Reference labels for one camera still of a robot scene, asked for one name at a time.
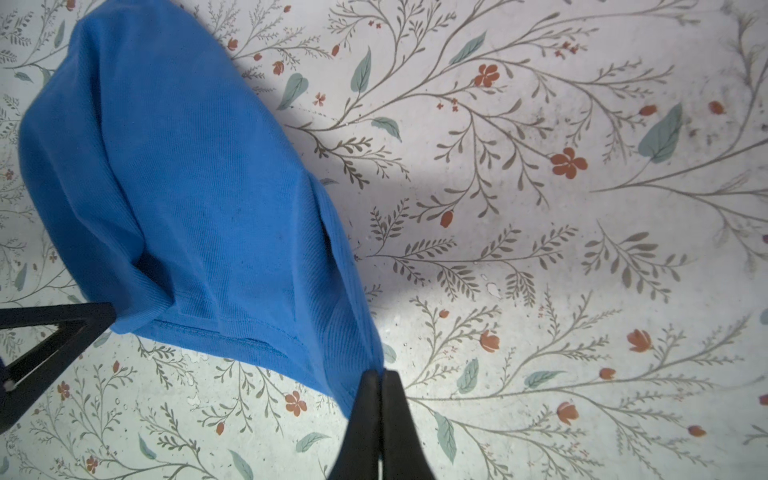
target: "orange flower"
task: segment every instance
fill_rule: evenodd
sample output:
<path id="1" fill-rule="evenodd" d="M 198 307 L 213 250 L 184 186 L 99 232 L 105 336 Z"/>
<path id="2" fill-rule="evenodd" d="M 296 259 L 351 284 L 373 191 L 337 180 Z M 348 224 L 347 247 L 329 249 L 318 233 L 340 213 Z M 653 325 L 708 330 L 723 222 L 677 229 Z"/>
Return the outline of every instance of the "orange flower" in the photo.
<path id="1" fill-rule="evenodd" d="M 286 410 L 293 412 L 295 416 L 301 415 L 301 411 L 306 412 L 306 402 L 299 400 L 299 393 L 293 390 L 293 395 L 286 395 Z"/>
<path id="2" fill-rule="evenodd" d="M 552 173 L 555 175 L 565 175 L 565 178 L 573 180 L 576 178 L 577 168 L 579 170 L 587 170 L 587 161 L 582 157 L 574 158 L 576 152 L 573 148 L 564 148 L 563 154 L 552 155 L 550 161 L 553 165 L 556 165 L 556 167 L 552 169 Z"/>
<path id="3" fill-rule="evenodd" d="M 453 212 L 448 210 L 440 217 L 440 227 L 448 228 L 453 221 Z"/>
<path id="4" fill-rule="evenodd" d="M 61 395 L 61 401 L 65 401 L 69 398 L 69 385 L 61 382 L 61 385 L 56 385 L 56 391 Z"/>
<path id="5" fill-rule="evenodd" d="M 688 427 L 688 433 L 694 437 L 703 437 L 707 434 L 707 431 L 699 427 L 698 425 L 691 425 Z"/>
<path id="6" fill-rule="evenodd" d="M 578 418 L 578 412 L 576 411 L 576 406 L 568 402 L 561 403 L 560 406 L 558 407 L 558 418 L 565 425 L 570 425 L 571 420 L 575 420 Z"/>
<path id="7" fill-rule="evenodd" d="M 635 329 L 634 332 L 627 335 L 627 341 L 634 345 L 630 350 L 637 353 L 646 352 L 650 349 L 651 341 L 648 332 L 643 330 L 642 332 Z"/>
<path id="8" fill-rule="evenodd" d="M 656 105 L 646 105 L 640 109 L 640 115 L 647 117 L 657 112 Z"/>
<path id="9" fill-rule="evenodd" d="M 715 100 L 710 102 L 710 111 L 715 115 L 722 115 L 725 113 L 725 108 L 723 108 L 723 104 Z"/>
<path id="10" fill-rule="evenodd" d="M 96 458 L 94 458 L 93 455 L 91 455 L 91 457 L 88 458 L 88 460 L 85 461 L 85 468 L 90 473 L 96 473 L 96 467 L 98 467 L 98 460 Z"/>
<path id="11" fill-rule="evenodd" d="M 498 337 L 490 333 L 490 330 L 486 330 L 480 335 L 480 346 L 486 352 L 493 353 L 498 350 Z"/>
<path id="12" fill-rule="evenodd" d="M 600 369 L 600 378 L 603 380 L 613 380 L 614 375 L 616 375 L 616 370 L 614 369 Z"/>
<path id="13" fill-rule="evenodd" d="M 490 88 L 493 85 L 493 82 L 497 81 L 500 76 L 497 72 L 498 67 L 496 65 L 491 65 L 486 68 L 485 64 L 483 64 L 480 65 L 478 70 L 480 71 L 480 75 L 475 77 L 476 87 L 479 87 L 480 84 L 482 84 L 483 87 Z"/>

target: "leafy branch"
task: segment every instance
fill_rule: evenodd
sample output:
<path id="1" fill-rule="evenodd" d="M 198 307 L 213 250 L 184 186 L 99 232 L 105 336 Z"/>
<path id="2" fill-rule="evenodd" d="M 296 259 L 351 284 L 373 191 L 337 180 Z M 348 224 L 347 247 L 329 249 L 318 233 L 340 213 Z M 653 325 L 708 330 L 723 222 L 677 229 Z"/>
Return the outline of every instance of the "leafy branch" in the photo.
<path id="1" fill-rule="evenodd" d="M 624 265 L 621 272 L 621 282 L 625 287 L 631 288 L 634 284 L 634 278 L 637 277 L 637 283 L 634 285 L 638 293 L 643 293 L 644 287 L 648 286 L 651 300 L 655 300 L 659 294 L 664 302 L 668 303 L 672 291 L 661 285 L 660 276 L 670 275 L 673 280 L 679 282 L 680 274 L 676 269 L 687 264 L 687 255 L 681 255 L 679 260 L 675 262 L 677 256 L 672 254 L 663 263 L 660 263 L 653 260 L 656 258 L 654 251 L 658 248 L 658 244 L 642 243 L 642 240 L 648 237 L 648 232 L 635 233 L 617 243 L 605 233 L 600 222 L 598 222 L 598 226 L 602 238 L 590 240 L 584 245 L 589 249 L 596 249 L 590 250 L 584 255 L 585 260 L 581 262 L 581 265 L 584 266 L 584 274 L 588 275 L 593 270 L 599 270 L 603 262 L 608 263 L 613 258 L 610 266 L 611 273 L 618 272 L 619 268 Z"/>

